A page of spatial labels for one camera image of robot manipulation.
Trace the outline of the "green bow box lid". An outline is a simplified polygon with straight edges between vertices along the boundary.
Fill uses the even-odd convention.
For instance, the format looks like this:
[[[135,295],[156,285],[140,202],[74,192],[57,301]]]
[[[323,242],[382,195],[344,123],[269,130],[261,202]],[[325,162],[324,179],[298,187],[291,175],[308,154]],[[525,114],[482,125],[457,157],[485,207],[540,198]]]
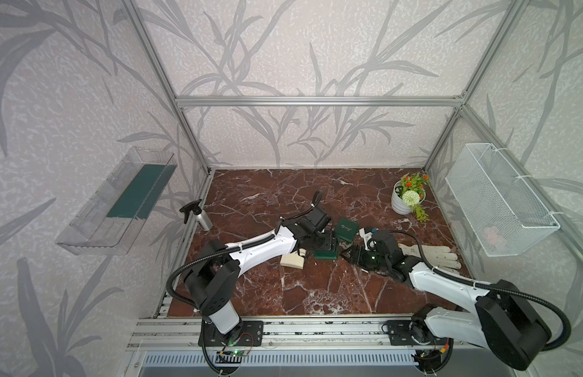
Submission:
[[[313,257],[317,260],[333,260],[338,258],[337,250],[317,250],[313,253]]]

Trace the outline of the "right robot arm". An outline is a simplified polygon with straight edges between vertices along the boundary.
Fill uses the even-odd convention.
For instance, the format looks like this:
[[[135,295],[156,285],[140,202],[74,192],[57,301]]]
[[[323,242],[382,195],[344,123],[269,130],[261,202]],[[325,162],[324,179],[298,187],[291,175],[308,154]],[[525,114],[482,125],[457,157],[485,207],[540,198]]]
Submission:
[[[447,247],[419,240],[407,246],[398,243],[399,235],[399,230],[361,229],[362,243],[350,246],[342,256],[368,273],[456,305],[451,310],[427,304],[412,314],[407,325],[382,326],[391,342],[433,347],[414,357],[425,375],[434,375],[448,364],[455,342],[489,350],[506,366],[525,371],[539,353],[558,349],[571,337],[569,317],[556,305],[521,292],[509,281],[463,277],[457,257]]]

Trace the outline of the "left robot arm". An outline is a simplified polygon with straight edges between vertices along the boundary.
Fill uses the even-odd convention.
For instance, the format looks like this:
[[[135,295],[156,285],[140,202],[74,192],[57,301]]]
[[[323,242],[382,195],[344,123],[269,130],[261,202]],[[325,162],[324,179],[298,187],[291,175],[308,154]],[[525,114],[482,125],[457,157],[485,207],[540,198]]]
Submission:
[[[319,248],[333,238],[326,227],[332,217],[319,205],[292,218],[282,218],[275,229],[237,243],[212,240],[197,259],[177,268],[167,279],[167,293],[198,310],[200,316],[227,336],[242,320],[232,304],[238,279],[271,259],[301,249]]]

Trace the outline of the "green jewelry box right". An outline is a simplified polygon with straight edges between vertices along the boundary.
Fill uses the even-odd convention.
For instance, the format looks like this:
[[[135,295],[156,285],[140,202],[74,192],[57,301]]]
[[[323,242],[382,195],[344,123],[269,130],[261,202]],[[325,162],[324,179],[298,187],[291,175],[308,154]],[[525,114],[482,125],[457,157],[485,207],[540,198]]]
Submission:
[[[353,243],[359,232],[359,224],[348,218],[340,218],[334,231],[339,242]]]

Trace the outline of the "white work glove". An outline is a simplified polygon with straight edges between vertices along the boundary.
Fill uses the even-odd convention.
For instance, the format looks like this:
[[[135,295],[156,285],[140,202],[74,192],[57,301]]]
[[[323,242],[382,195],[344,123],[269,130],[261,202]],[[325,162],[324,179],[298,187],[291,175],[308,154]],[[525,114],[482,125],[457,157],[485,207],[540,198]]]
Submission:
[[[420,258],[421,254],[417,245],[408,246],[400,243],[404,255]],[[450,273],[458,273],[462,265],[457,254],[453,253],[447,246],[423,245],[423,254],[431,265],[437,266]]]

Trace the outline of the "potted flower plant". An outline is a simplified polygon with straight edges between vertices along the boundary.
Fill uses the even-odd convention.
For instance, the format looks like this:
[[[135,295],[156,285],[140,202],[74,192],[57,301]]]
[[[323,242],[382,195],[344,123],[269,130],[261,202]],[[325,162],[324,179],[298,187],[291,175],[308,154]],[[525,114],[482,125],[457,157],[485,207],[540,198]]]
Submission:
[[[399,215],[414,214],[418,221],[429,221],[423,208],[429,177],[425,173],[405,174],[393,187],[391,205]]]

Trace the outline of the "black trigger spray bottle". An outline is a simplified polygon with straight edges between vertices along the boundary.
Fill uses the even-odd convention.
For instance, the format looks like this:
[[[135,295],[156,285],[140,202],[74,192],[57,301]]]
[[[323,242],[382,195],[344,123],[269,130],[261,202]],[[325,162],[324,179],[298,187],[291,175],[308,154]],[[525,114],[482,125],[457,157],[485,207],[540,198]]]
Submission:
[[[202,199],[196,199],[192,202],[185,204],[179,209],[179,212],[183,214],[183,223],[187,224],[189,219],[193,216],[195,220],[198,221],[200,226],[205,232],[209,232],[213,228],[213,222],[210,220],[208,214],[201,207]]]

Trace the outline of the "green pad in shelf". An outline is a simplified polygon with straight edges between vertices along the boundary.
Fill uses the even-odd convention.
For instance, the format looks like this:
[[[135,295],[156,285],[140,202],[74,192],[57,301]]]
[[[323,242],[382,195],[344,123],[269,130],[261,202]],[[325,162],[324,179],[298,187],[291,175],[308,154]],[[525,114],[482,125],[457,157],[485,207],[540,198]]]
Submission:
[[[107,217],[147,220],[176,168],[176,165],[145,164]]]

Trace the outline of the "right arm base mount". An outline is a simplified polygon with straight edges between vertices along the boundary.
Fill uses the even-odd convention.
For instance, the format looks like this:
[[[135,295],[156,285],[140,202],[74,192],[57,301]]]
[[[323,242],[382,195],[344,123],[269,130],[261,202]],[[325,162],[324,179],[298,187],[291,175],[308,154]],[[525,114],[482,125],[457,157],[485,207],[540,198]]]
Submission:
[[[427,304],[409,319],[387,320],[380,330],[388,336],[392,346],[443,347],[448,339],[435,336],[426,326],[426,315],[433,309],[437,309],[437,306]]]

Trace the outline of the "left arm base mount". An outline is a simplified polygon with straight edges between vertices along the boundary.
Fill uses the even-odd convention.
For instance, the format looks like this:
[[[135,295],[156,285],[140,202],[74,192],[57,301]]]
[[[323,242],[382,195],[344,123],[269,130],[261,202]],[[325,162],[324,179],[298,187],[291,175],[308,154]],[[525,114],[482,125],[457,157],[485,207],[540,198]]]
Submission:
[[[264,322],[242,320],[231,331],[223,334],[214,324],[202,323],[199,345],[205,347],[259,347],[264,335]]]

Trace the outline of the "aluminium frame rail front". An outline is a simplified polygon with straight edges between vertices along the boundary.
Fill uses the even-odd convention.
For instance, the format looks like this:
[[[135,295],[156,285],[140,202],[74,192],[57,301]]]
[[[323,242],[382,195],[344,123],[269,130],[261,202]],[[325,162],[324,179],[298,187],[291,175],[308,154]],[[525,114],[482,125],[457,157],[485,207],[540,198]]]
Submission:
[[[407,314],[262,316],[244,321],[262,323],[260,329],[237,341],[251,351],[423,348],[406,331]],[[201,323],[198,317],[139,320],[126,349],[198,350]]]

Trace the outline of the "clear acrylic wall shelf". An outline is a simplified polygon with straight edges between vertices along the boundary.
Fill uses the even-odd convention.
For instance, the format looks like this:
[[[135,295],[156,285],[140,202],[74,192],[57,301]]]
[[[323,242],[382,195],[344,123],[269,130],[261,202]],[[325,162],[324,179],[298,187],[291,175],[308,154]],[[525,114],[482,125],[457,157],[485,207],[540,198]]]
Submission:
[[[177,167],[173,152],[132,147],[56,244],[74,255],[128,254]]]

